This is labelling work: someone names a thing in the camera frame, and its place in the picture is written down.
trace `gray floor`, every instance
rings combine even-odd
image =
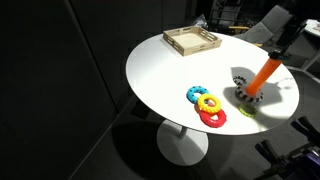
[[[190,167],[173,165],[162,156],[156,133],[163,118],[152,111],[148,113],[134,97],[70,179],[253,179],[269,168],[269,163],[254,148],[257,142],[269,139],[278,154],[287,154],[307,143],[306,137],[291,127],[292,120],[306,115],[320,129],[320,85],[301,72],[292,71],[292,74],[299,86],[300,103],[288,121],[252,135],[208,134],[205,158]]]

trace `red ring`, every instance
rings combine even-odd
[[[213,120],[211,117],[217,115],[218,119]],[[218,128],[221,127],[226,121],[227,121],[227,115],[226,113],[221,109],[216,114],[208,114],[204,111],[200,112],[200,118],[203,123],[205,123],[207,126]]]

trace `table pedestal base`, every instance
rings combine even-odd
[[[209,144],[206,133],[182,127],[169,120],[160,125],[157,143],[164,157],[180,166],[198,163],[206,155]]]

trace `wooden tray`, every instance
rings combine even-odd
[[[197,26],[164,31],[163,39],[182,56],[220,47],[222,42],[220,38]]]

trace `table stem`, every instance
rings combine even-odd
[[[179,138],[180,138],[180,139],[184,138],[184,136],[185,136],[186,133],[187,133],[187,130],[188,130],[188,128],[182,126],[181,132],[180,132],[180,134],[179,134]]]

